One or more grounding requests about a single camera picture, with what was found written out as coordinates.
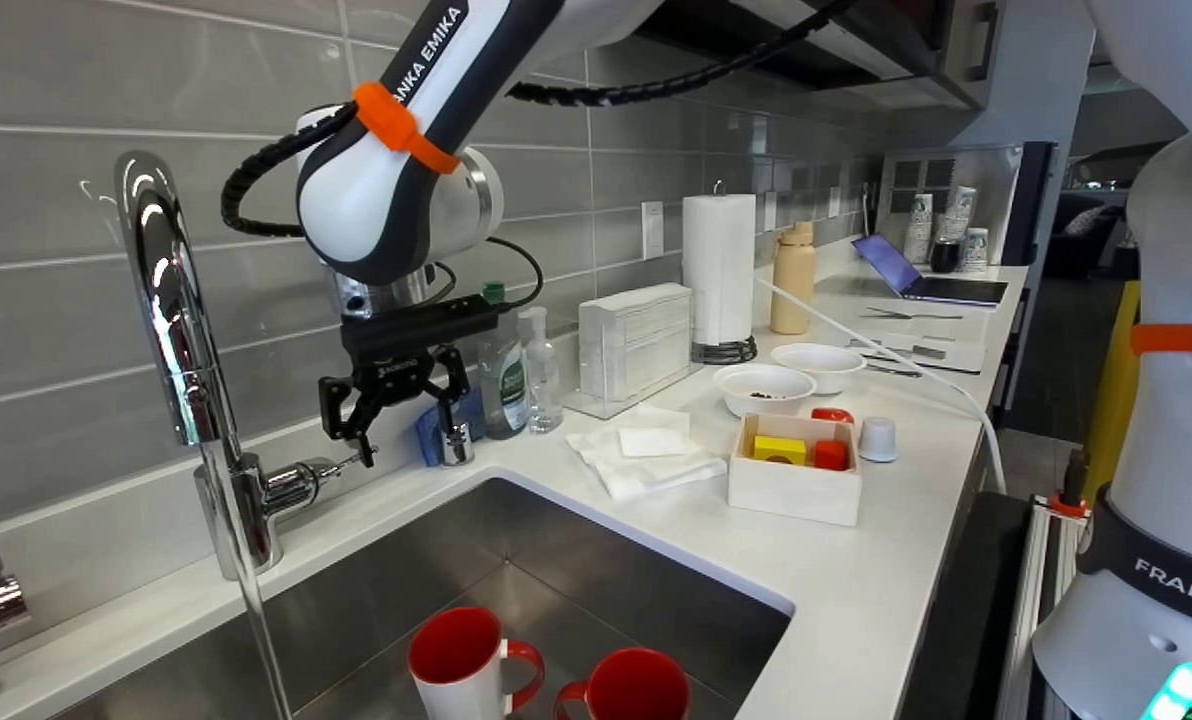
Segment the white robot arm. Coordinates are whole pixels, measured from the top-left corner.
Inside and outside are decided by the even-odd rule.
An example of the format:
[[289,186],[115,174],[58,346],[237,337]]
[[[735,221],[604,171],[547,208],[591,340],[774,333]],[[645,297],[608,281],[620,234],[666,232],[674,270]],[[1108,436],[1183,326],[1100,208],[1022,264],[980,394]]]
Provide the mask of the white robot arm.
[[[439,243],[475,243],[497,203],[475,208],[464,140],[497,97],[597,100],[604,86],[520,86],[530,55],[598,48],[635,32],[658,0],[430,0],[380,81],[296,133],[296,232],[343,281],[389,288],[430,261]],[[349,307],[340,337],[349,378],[320,384],[332,439],[371,461],[366,422],[419,390],[460,394],[454,340],[486,333],[501,304],[478,297],[439,304],[374,301]]]

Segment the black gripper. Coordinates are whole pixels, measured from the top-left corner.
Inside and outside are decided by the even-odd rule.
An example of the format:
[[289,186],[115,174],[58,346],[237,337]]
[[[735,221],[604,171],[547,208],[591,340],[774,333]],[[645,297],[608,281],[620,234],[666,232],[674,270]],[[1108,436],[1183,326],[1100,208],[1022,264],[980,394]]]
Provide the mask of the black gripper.
[[478,399],[466,389],[460,354],[464,337],[478,337],[497,323],[497,307],[482,297],[460,297],[443,304],[391,307],[371,321],[343,321],[340,345],[350,360],[349,374],[322,374],[315,384],[320,422],[332,439],[349,439],[364,469],[374,465],[366,439],[371,419],[403,399],[428,390],[448,415],[443,436],[475,442]]

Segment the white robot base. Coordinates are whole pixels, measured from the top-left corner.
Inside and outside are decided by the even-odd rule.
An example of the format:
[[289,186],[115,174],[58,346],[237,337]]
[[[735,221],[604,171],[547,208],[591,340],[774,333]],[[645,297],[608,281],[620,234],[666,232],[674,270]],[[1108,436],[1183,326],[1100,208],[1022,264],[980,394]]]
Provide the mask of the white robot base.
[[1192,720],[1192,0],[1086,0],[1117,69],[1183,133],[1133,182],[1136,403],[1076,575],[1030,636],[1076,720]]

